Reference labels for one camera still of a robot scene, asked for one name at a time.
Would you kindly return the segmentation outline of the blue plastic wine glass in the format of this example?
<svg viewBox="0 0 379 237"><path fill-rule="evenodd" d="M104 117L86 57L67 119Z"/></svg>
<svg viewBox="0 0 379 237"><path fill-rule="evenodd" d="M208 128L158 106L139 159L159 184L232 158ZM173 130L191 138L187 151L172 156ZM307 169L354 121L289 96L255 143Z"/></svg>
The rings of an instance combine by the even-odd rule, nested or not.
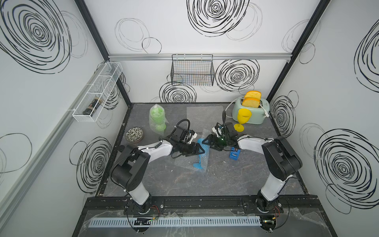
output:
<svg viewBox="0 0 379 237"><path fill-rule="evenodd" d="M203 154L198 155L199 159L197 163L193 164L193 167L197 170L200 170L201 172L206 172L208 167L208 160L209 160L209 151L210 147L208 145L203 144L204 138L198 139L198 143L201 145L202 149L204 150Z"/></svg>

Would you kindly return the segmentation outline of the blue tape dispenser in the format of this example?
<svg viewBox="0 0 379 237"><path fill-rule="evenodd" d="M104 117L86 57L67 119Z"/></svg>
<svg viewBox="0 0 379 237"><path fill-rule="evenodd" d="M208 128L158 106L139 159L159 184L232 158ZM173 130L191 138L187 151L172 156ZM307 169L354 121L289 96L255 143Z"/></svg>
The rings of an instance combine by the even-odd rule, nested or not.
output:
<svg viewBox="0 0 379 237"><path fill-rule="evenodd" d="M240 152L241 152L240 149L231 148L230 159L237 161L239 159Z"/></svg>

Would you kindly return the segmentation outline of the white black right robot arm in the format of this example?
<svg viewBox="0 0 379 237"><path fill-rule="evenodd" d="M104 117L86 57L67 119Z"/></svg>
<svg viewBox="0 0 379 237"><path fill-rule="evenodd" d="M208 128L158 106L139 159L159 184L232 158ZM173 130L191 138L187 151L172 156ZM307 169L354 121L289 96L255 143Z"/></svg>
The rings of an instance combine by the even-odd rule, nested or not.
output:
<svg viewBox="0 0 379 237"><path fill-rule="evenodd" d="M287 181L303 166L303 163L286 138L262 138L240 135L230 122L217 123L213 133L202 144L223 151L225 147L253 151L265 156L270 174L257 194L257 208L262 213L271 211L278 203L279 194Z"/></svg>

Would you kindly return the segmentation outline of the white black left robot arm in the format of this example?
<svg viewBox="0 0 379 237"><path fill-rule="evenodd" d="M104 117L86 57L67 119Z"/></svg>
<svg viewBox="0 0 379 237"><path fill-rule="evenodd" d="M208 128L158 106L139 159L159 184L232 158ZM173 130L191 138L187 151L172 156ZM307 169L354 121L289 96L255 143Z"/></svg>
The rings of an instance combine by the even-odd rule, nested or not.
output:
<svg viewBox="0 0 379 237"><path fill-rule="evenodd" d="M146 146L127 144L111 168L110 180L122 187L137 205L144 206L151 197L142 183L149 163L174 153L189 157L203 155L205 150L195 142L184 143L171 139Z"/></svg>

